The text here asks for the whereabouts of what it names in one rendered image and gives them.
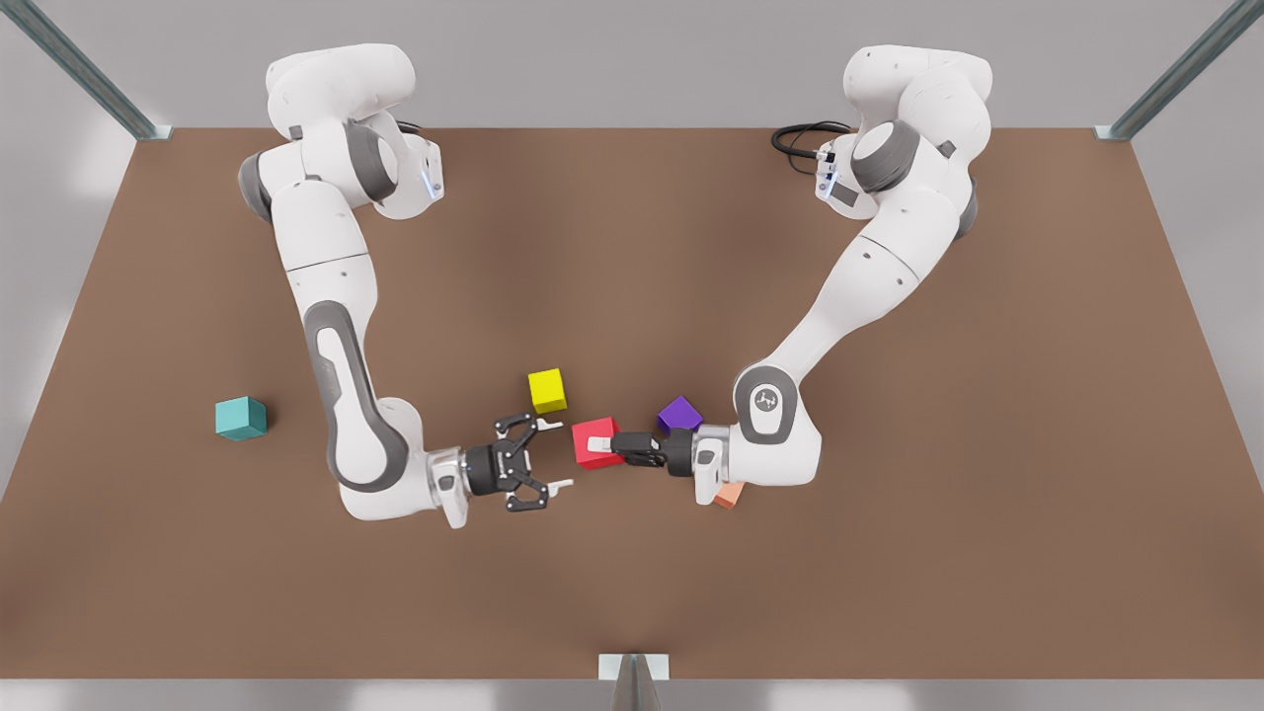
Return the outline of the red wooden cube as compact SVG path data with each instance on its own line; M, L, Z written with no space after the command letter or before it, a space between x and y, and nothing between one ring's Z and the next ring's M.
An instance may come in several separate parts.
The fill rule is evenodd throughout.
M589 449L592 436L605 436L605 439L609 439L619 431L621 428L612 416L592 420L592 423L573 424L573 445L576 463L586 471L623 464L626 462L623 455L613 453L613 450Z

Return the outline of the purple wooden cube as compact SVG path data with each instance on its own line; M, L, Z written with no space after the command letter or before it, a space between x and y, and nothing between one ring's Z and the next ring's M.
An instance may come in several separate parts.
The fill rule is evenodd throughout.
M669 402L664 409L659 411L656 416L656 423L659 423L659 429L664 434L669 434L672 429L685 429L686 431L698 431L698 428L704 423L703 415L695 409L694 405L685 397L678 396L675 400Z

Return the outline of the yellow wooden cube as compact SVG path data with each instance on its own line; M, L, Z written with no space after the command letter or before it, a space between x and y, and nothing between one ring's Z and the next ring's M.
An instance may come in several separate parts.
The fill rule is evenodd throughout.
M528 376L533 411L540 415L562 411L568 407L561 369L537 369Z

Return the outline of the teal blue wooden cube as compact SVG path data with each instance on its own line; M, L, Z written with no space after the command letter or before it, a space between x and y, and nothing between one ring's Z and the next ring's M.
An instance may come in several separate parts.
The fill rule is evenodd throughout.
M215 404L215 431L233 442L263 436L268 431L267 407L243 396Z

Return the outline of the silver frame post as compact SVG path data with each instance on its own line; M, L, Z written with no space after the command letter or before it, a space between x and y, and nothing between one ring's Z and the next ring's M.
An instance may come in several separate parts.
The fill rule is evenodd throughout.
M670 679L670 657L600 654L597 657L597 678L614 682L612 711L661 711L655 682Z
M135 140L169 140L173 128L154 124L123 90L109 80L75 40L35 5L33 0L0 0L0 13L15 24L35 46L39 46L104 113L112 116Z
M1263 16L1264 0L1232 0L1116 120L1093 127L1096 139L1133 140Z

